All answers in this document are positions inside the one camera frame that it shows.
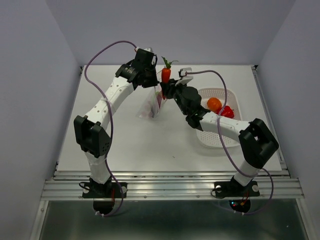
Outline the clear zip top bag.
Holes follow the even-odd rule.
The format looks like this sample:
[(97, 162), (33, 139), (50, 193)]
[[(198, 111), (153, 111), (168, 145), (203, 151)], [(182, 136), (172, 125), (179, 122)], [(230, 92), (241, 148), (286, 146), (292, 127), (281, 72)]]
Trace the clear zip top bag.
[(166, 101), (167, 99), (163, 98), (161, 85), (153, 86), (136, 116), (141, 119), (154, 119), (159, 116)]

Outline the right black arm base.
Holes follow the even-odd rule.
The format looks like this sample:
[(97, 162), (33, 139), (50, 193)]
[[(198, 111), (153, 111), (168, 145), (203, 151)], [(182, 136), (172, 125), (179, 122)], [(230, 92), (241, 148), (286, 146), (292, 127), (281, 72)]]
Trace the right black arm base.
[(259, 197), (258, 183), (250, 180), (246, 185), (241, 185), (234, 177), (229, 181), (216, 181), (210, 191), (216, 199), (230, 198), (228, 200), (231, 210), (243, 215), (248, 214), (251, 208), (250, 197)]

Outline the orange toy carrot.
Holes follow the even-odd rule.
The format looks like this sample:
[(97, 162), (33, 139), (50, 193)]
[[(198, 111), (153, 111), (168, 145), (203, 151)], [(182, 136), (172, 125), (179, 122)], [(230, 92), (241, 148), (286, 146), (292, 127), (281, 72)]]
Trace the orange toy carrot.
[(164, 62), (164, 68), (161, 71), (161, 82), (167, 84), (171, 77), (171, 67), (172, 63), (178, 62), (178, 60), (168, 61), (165, 57), (162, 56)]

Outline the orange toy pumpkin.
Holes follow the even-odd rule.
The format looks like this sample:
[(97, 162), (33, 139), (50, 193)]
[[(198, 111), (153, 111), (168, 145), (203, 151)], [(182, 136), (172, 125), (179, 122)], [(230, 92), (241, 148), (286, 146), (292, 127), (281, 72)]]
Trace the orange toy pumpkin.
[(216, 97), (209, 98), (206, 104), (208, 109), (215, 113), (218, 113), (222, 109), (222, 103)]

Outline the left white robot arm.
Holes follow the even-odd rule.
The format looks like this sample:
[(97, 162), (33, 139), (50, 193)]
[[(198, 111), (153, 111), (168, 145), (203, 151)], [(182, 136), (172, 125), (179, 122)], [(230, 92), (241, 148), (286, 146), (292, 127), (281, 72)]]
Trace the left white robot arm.
[(151, 88), (159, 84), (157, 61), (152, 48), (137, 48), (135, 58), (117, 70), (111, 85), (95, 106), (73, 121), (76, 142), (87, 157), (90, 179), (95, 182), (94, 191), (100, 197), (111, 193), (108, 182), (111, 174), (105, 161), (113, 135), (107, 133), (107, 128), (113, 127), (113, 115), (137, 87)]

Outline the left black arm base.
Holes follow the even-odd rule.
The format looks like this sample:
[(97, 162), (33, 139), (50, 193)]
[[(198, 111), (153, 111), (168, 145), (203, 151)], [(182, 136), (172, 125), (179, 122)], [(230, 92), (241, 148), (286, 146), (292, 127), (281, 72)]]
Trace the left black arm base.
[(124, 199), (127, 197), (127, 182), (112, 182), (110, 177), (105, 184), (96, 183), (91, 178), (89, 182), (81, 181), (79, 187), (82, 188), (82, 198), (93, 200), (93, 210), (95, 215), (100, 217), (114, 216), (122, 207)]

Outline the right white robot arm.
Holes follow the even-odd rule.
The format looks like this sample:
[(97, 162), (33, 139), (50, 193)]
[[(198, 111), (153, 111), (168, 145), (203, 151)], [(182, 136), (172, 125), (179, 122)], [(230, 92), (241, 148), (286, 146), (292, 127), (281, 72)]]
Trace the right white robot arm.
[(238, 142), (244, 161), (230, 182), (231, 192), (242, 195), (248, 184), (279, 148), (279, 143), (265, 122), (259, 118), (241, 121), (219, 116), (201, 105), (201, 96), (194, 87), (171, 79), (160, 84), (163, 95), (173, 99), (193, 129), (220, 134)]

